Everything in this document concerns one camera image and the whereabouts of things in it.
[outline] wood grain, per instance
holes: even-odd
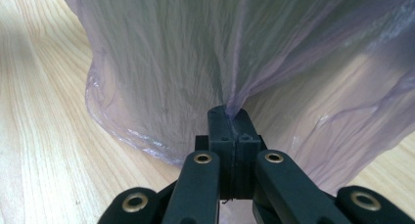
[[[85,32],[64,0],[0,0],[0,223],[95,223],[131,187],[159,191],[176,167],[110,136],[87,114]],[[415,216],[412,135],[352,181]]]

